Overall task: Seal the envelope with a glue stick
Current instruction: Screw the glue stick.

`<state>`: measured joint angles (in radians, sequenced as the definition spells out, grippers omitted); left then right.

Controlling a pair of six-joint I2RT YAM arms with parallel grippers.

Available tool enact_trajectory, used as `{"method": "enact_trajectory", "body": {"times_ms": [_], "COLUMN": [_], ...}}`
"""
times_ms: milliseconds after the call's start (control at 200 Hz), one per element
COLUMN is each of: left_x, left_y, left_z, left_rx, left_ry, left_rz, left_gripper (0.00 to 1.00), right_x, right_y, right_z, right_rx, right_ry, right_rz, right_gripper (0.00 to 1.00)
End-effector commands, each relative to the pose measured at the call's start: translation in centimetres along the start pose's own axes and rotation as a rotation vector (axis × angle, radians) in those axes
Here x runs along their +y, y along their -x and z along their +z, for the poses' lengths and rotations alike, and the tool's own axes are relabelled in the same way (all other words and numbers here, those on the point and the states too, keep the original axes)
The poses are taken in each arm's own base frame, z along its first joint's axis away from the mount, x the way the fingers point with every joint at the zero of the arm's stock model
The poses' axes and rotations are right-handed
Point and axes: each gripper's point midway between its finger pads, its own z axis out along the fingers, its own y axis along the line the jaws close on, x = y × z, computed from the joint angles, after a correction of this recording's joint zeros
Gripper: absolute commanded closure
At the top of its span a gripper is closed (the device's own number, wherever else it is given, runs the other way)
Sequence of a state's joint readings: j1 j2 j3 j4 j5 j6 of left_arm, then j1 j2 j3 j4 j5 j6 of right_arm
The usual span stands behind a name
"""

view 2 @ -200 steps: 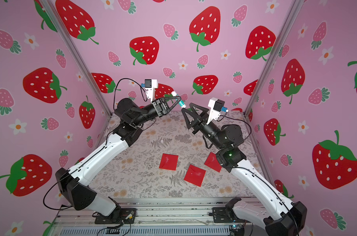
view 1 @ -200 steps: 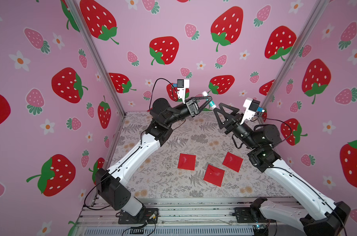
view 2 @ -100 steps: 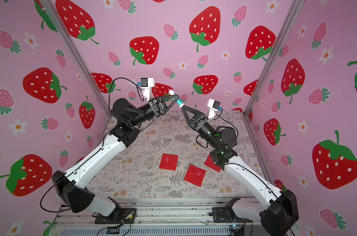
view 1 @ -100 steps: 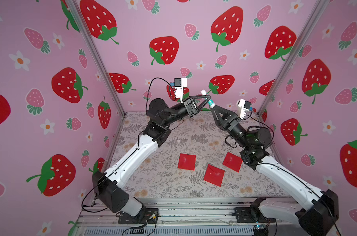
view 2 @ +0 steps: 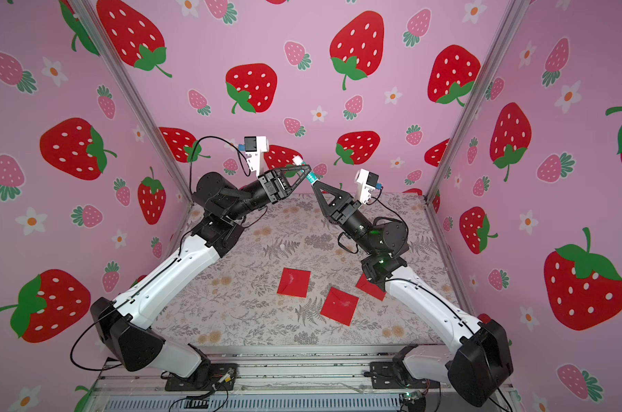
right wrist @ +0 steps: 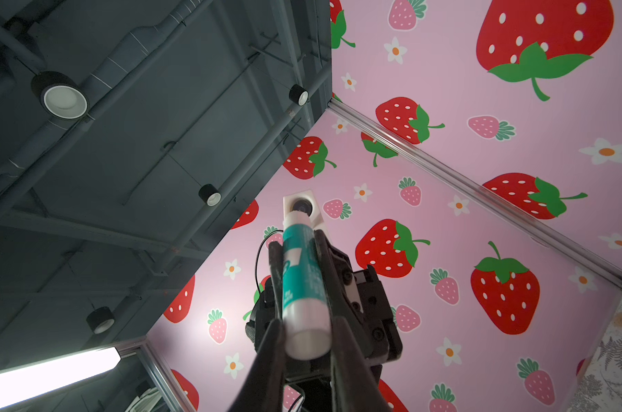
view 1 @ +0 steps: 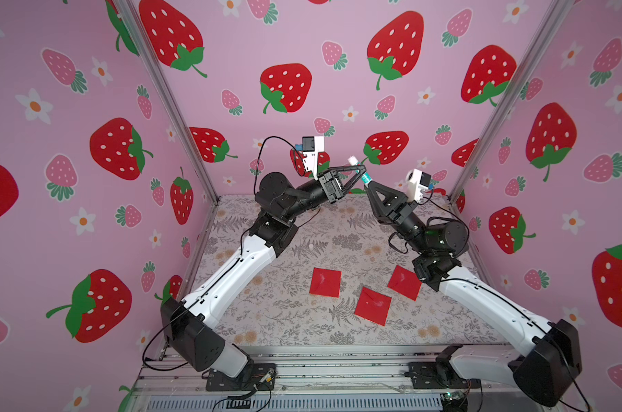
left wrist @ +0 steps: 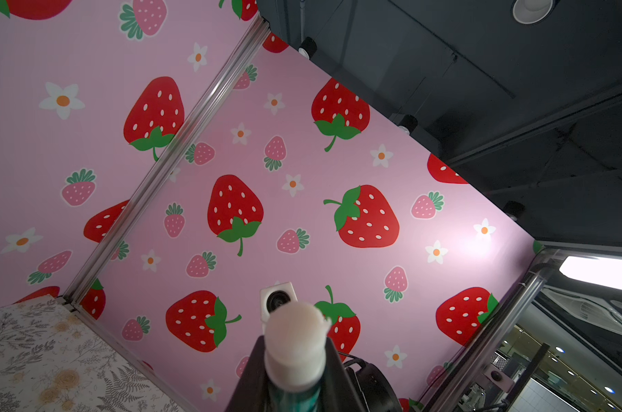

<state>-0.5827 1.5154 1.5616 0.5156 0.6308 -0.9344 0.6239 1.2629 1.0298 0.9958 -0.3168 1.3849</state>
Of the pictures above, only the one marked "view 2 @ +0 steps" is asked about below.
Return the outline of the green white glue stick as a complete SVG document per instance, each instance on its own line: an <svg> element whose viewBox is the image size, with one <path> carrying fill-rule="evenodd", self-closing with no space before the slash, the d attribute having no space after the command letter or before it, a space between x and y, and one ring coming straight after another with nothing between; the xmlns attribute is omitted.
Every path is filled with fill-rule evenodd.
<svg viewBox="0 0 622 412"><path fill-rule="evenodd" d="M299 178L305 178L311 185L314 185L317 181L319 181L317 174L314 173L313 169L305 163L304 159L300 156L295 156L293 158L293 163L297 167L295 174Z"/></svg>

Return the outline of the red envelope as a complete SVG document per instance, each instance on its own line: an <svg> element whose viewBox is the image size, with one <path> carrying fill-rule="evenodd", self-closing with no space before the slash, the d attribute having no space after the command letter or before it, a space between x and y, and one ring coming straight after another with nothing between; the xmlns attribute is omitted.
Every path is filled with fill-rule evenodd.
<svg viewBox="0 0 622 412"><path fill-rule="evenodd" d="M338 288L330 288L320 314L340 324L350 326L358 301L359 298L354 295Z"/></svg>
<svg viewBox="0 0 622 412"><path fill-rule="evenodd" d="M292 297L306 298L311 272L284 268L277 293Z"/></svg>
<svg viewBox="0 0 622 412"><path fill-rule="evenodd" d="M380 286L371 283L371 281L369 281L364 274L361 274L356 284L356 288L361 290L363 293L372 296L376 300L384 301L386 298L386 291Z"/></svg>

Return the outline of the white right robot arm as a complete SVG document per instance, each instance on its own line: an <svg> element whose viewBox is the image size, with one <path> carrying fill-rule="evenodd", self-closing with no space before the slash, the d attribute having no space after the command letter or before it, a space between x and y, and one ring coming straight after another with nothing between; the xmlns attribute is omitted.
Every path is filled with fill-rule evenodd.
<svg viewBox="0 0 622 412"><path fill-rule="evenodd" d="M482 407L513 374L506 331L482 322L434 291L403 258L410 249L409 225L398 214L367 219L361 202L320 180L311 181L323 216L365 252L367 281L402 302L439 336L437 350L408 345L392 360L390 373L401 386L421 380L450 384L467 403Z"/></svg>

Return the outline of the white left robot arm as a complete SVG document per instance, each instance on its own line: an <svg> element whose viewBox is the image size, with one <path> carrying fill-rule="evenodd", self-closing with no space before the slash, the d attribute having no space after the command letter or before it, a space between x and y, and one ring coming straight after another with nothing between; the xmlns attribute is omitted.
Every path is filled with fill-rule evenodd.
<svg viewBox="0 0 622 412"><path fill-rule="evenodd" d="M195 390L211 384L211 362L201 350L168 340L151 326L195 276L237 244L244 218L286 199L310 174L306 164L275 168L242 189L216 172L199 179L192 199L203 218L177 251L114 300L100 298L91 306L100 341L127 371L159 368Z"/></svg>

